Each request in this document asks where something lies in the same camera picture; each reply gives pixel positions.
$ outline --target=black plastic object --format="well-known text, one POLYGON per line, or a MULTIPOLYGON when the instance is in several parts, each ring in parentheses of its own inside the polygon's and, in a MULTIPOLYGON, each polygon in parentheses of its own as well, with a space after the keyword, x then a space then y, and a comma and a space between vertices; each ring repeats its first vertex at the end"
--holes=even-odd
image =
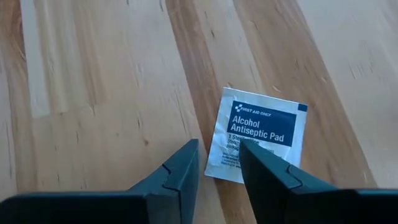
POLYGON ((239 155, 258 223, 398 223, 398 190, 339 190, 248 140, 239 155))
POLYGON ((192 223, 198 140, 125 192, 33 193, 0 203, 0 223, 192 223))

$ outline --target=blue label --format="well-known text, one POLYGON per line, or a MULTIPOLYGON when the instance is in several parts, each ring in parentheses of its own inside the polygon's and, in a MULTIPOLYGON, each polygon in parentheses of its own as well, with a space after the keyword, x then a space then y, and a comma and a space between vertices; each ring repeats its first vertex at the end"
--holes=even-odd
POLYGON ((227 132, 292 146, 296 114, 233 101, 227 132))

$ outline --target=white packet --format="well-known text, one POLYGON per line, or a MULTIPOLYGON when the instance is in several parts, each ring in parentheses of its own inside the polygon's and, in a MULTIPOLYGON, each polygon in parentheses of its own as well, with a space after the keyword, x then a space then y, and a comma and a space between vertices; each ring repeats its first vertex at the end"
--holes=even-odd
POLYGON ((300 167, 308 106, 224 88, 205 175, 243 183, 240 139, 250 139, 300 167))

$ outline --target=hardwood floor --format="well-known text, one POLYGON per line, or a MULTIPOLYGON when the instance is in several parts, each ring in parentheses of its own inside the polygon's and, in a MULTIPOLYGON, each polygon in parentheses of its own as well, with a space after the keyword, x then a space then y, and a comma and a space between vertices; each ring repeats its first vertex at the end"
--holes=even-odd
MULTIPOLYGON (((397 187, 397 6, 0 0, 0 200, 127 189, 191 138, 203 173, 224 86, 309 105, 307 172, 397 187)), ((195 214, 255 222, 244 185, 203 174, 195 214)))

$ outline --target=wooden floor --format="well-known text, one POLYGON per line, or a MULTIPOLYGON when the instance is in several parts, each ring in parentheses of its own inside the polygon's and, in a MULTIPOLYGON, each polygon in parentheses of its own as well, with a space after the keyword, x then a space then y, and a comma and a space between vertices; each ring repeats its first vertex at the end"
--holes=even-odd
MULTIPOLYGON (((122 190, 191 138, 224 86, 309 105, 302 169, 398 187, 398 2, 0 0, 0 200, 122 190)), ((201 176, 197 223, 254 223, 201 176)))

